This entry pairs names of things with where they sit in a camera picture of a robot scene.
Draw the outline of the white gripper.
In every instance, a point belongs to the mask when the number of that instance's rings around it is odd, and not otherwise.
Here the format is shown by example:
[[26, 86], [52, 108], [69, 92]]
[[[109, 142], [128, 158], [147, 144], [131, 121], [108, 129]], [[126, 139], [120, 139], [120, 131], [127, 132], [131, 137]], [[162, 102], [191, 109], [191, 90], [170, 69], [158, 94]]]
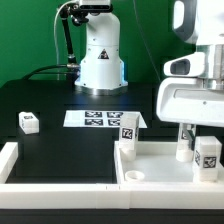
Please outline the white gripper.
[[224, 91], [204, 89], [197, 78], [167, 78], [158, 90], [156, 114], [162, 121], [186, 123], [183, 133], [193, 150], [195, 125], [224, 127]]

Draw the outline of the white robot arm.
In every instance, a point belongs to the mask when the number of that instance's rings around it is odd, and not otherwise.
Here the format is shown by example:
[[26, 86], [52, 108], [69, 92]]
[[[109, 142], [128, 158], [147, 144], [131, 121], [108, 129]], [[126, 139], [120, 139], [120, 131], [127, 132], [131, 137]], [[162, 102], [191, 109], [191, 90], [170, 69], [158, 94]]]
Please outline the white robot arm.
[[[120, 23], [111, 0], [69, 0], [58, 9], [63, 21], [86, 26], [86, 55], [68, 62], [81, 74], [76, 87], [108, 94], [127, 86], [119, 58]], [[224, 127], [224, 0], [175, 0], [173, 31], [196, 51], [165, 63], [156, 113], [162, 121]]]

